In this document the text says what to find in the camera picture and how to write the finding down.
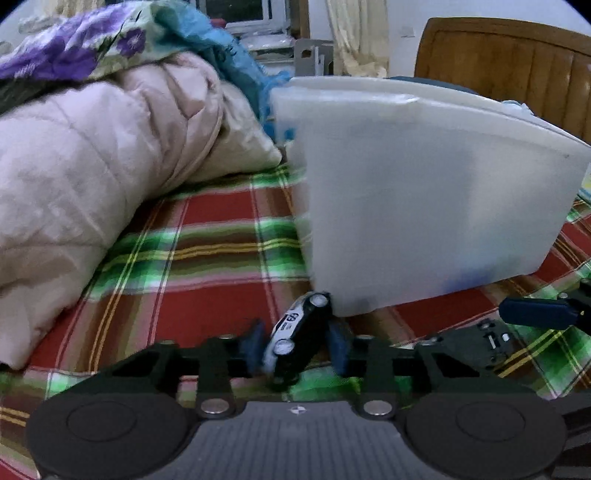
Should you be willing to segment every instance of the red plaid fabric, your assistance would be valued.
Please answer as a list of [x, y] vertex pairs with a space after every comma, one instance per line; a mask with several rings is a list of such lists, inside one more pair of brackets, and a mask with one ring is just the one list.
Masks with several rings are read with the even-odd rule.
[[[591, 208], [577, 200], [538, 272], [354, 317], [357, 333], [404, 344], [496, 316], [507, 295], [555, 296], [591, 275]], [[155, 341], [192, 346], [241, 334], [255, 318], [269, 328], [310, 288], [291, 217], [284, 166], [206, 187], [185, 188], [143, 205], [99, 267], [79, 304], [56, 321], [23, 372], [0, 372], [0, 478], [36, 477], [25, 425], [47, 397]], [[578, 333], [516, 330], [521, 349], [499, 374], [551, 398], [591, 384], [591, 348]], [[318, 373], [298, 398], [326, 395]], [[236, 380], [237, 395], [260, 396], [260, 380]], [[194, 379], [180, 401], [190, 403]]]

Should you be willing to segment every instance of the blue gripper pad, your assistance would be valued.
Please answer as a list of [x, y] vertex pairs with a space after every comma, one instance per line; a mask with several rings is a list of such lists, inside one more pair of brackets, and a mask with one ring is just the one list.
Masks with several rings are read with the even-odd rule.
[[566, 330], [579, 319], [577, 310], [564, 300], [505, 299], [499, 315], [505, 323], [552, 330]]

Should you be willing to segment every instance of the window frame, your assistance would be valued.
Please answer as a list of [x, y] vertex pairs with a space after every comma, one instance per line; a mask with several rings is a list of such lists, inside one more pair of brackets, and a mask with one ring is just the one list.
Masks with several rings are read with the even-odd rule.
[[[199, 10], [207, 15], [207, 0], [189, 0], [189, 3], [195, 8], [199, 7]], [[229, 22], [226, 25], [226, 30], [233, 35], [240, 35], [262, 30], [280, 31], [290, 26], [287, 15], [289, 3], [286, 0], [261, 0], [261, 3], [263, 20]]]

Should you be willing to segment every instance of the floral blanket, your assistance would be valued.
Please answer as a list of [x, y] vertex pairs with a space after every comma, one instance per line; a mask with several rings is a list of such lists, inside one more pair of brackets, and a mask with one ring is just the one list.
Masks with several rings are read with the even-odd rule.
[[259, 113], [259, 99], [276, 79], [237, 39], [180, 0], [129, 1], [64, 19], [1, 57], [0, 80], [98, 80], [184, 50], [240, 88]]

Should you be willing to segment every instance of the logo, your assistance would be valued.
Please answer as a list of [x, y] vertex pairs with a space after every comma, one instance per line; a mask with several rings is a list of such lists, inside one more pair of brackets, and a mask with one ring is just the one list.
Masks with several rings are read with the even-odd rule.
[[301, 415], [303, 413], [306, 413], [307, 410], [305, 407], [298, 405], [297, 407], [291, 407], [290, 412], [292, 412], [294, 415]]

